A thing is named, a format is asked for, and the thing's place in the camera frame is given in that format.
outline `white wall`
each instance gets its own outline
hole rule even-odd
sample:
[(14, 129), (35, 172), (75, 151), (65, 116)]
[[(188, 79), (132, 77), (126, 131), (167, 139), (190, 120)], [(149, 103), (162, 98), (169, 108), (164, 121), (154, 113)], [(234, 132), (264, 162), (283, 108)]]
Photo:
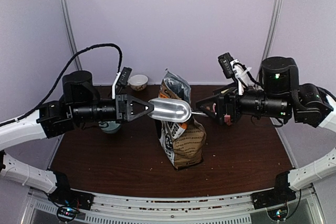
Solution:
[[(300, 83), (311, 82), (336, 94), (336, 0), (283, 0), (271, 55), (293, 57)], [(336, 134), (293, 120), (282, 128), (299, 167), (336, 146)], [(336, 176), (314, 184), (327, 223), (335, 223)]]
[[(59, 0), (0, 0), (0, 121), (34, 107), (70, 58)], [(52, 96), (58, 99), (61, 88)], [(6, 151), (46, 168), (56, 139)], [(28, 187), (0, 180), (0, 223), (18, 223)]]
[[(256, 75), (274, 0), (68, 0), (79, 49), (114, 42), (124, 66), (160, 83), (164, 70), (193, 84), (227, 83), (217, 57), (229, 51)], [(95, 83), (111, 84), (117, 53), (82, 57)]]

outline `silver scoop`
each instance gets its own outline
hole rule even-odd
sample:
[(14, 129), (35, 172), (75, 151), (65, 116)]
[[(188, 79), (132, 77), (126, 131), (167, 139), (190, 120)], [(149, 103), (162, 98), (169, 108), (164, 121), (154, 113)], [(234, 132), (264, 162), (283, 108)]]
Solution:
[(160, 121), (183, 123), (188, 121), (192, 114), (205, 115), (202, 112), (192, 112), (189, 103), (182, 100), (154, 98), (149, 103), (154, 105), (154, 110), (148, 116)]

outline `black cable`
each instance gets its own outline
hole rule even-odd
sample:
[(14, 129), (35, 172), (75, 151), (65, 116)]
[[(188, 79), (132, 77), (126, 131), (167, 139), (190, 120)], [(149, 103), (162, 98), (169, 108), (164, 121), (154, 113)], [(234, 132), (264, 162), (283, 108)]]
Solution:
[(300, 197), (299, 197), (298, 204), (296, 205), (296, 208), (295, 208), (294, 211), (290, 214), (290, 216), (286, 217), (286, 220), (288, 220), (290, 217), (292, 217), (293, 214), (295, 214), (295, 212), (298, 210), (299, 205), (300, 205), (300, 201), (301, 201), (301, 196), (302, 196), (302, 191), (301, 191), (301, 189), (300, 189)]
[(251, 119), (250, 119), (250, 120), (251, 120), (251, 123), (252, 123), (253, 125), (255, 125), (255, 126), (258, 126), (258, 127), (280, 128), (280, 127), (282, 127), (283, 124), (284, 124), (284, 123), (283, 123), (280, 119), (278, 119), (278, 118), (276, 118), (276, 120), (277, 120), (280, 124), (269, 124), (269, 125), (267, 125), (267, 124), (256, 124), (256, 123), (253, 121), (253, 118), (258, 119), (258, 117), (252, 115), (252, 116), (251, 116)]
[(322, 88), (322, 87), (318, 87), (318, 88), (322, 89), (326, 94), (328, 94), (336, 102), (336, 97), (329, 90)]
[(56, 211), (56, 217), (59, 221), (61, 222), (65, 222), (64, 220), (62, 220), (61, 218), (59, 218), (59, 214), (62, 214), (63, 215), (63, 210), (65, 209), (67, 212), (68, 212), (68, 209), (70, 208), (71, 209), (71, 212), (74, 214), (73, 217), (71, 217), (70, 219), (66, 219), (66, 222), (71, 222), (73, 221), (77, 215), (80, 213), (80, 211), (78, 210), (78, 200), (77, 200), (77, 209), (72, 207), (72, 206), (68, 206), (68, 205), (62, 205), (62, 206), (59, 206), (58, 204), (56, 204), (50, 197), (49, 195), (43, 191), (43, 193), (47, 196), (48, 200), (51, 201), (51, 203), (53, 203), (56, 207), (57, 207), (57, 211)]
[[(244, 71), (247, 69), (246, 66), (245, 66), (244, 64), (241, 64), (240, 62), (236, 62), (236, 63), (234, 63), (232, 67), (234, 67), (235, 65), (239, 65), (239, 66), (241, 66), (241, 67), (244, 69)], [(256, 81), (256, 80), (253, 78), (253, 76), (252, 76), (252, 74), (250, 73), (250, 71), (247, 71), (246, 73), (247, 73), (248, 77), (250, 78), (250, 80), (251, 80), (255, 85), (261, 86), (260, 82)]]
[(12, 119), (12, 120), (8, 120), (6, 122), (3, 122), (3, 123), (0, 123), (0, 127), (2, 126), (5, 126), (7, 124), (10, 124), (10, 123), (14, 123), (16, 121), (20, 121), (22, 120), (23, 118), (26, 118), (27, 116), (31, 115), (34, 111), (38, 110), (41, 105), (49, 98), (49, 96), (52, 94), (52, 92), (54, 91), (54, 89), (56, 88), (59, 80), (62, 78), (64, 72), (67, 70), (67, 68), (70, 66), (70, 64), (73, 62), (73, 60), (81, 55), (82, 53), (84, 52), (87, 52), (91, 49), (95, 49), (95, 48), (99, 48), (99, 47), (114, 47), (118, 50), (119, 52), (119, 62), (118, 62), (118, 72), (120, 72), (120, 67), (121, 67), (121, 61), (122, 61), (122, 52), (121, 52), (121, 49), (119, 46), (117, 46), (116, 44), (113, 44), (113, 43), (106, 43), (106, 44), (96, 44), (96, 45), (93, 45), (91, 47), (87, 47), (77, 53), (75, 53), (71, 58), (70, 60), (67, 62), (67, 64), (65, 65), (65, 67), (62, 69), (61, 73), (59, 74), (59, 76), (57, 77), (54, 85), (51, 87), (50, 91), (48, 92), (48, 94), (31, 110), (29, 110), (27, 113), (25, 113), (24, 115), (22, 116), (19, 116), (17, 119)]
[(236, 84), (238, 84), (238, 80), (236, 79), (236, 77), (233, 76), (232, 79)]

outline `white bowl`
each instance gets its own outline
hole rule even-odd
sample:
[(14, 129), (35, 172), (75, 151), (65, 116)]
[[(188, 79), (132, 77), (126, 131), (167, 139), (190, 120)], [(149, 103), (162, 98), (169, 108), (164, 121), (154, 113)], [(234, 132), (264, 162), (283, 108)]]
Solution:
[(147, 87), (148, 77), (143, 74), (136, 74), (128, 79), (128, 83), (135, 91), (144, 90)]

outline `wooden table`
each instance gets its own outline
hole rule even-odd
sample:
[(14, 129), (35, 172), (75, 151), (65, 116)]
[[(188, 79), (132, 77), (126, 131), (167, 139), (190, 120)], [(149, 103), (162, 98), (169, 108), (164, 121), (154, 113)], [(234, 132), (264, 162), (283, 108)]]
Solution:
[[(193, 103), (216, 86), (193, 86)], [(102, 97), (109, 87), (99, 87)], [(142, 100), (158, 96), (159, 86), (128, 93)], [(72, 188), (139, 197), (193, 197), (243, 193), (274, 186), (277, 174), (291, 169), (275, 129), (257, 127), (243, 116), (233, 126), (196, 118), (206, 129), (204, 161), (176, 171), (160, 146), (148, 116), (122, 126), (116, 134), (99, 128), (65, 134), (51, 169), (65, 173)], [(260, 123), (270, 123), (263, 119)]]

